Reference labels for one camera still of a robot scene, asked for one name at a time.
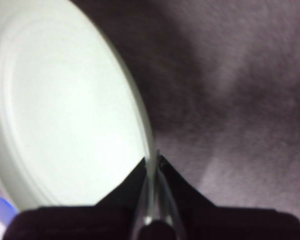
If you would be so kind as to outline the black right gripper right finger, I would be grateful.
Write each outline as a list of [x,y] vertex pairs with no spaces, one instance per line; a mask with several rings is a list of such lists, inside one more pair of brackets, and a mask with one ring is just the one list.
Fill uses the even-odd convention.
[[300,220],[274,209],[218,206],[160,157],[164,175],[189,240],[300,240]]

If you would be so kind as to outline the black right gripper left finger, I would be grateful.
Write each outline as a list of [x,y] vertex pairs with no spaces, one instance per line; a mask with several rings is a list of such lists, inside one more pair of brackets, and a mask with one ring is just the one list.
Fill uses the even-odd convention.
[[146,177],[141,160],[114,190],[91,206],[39,207],[19,213],[5,240],[125,240]]

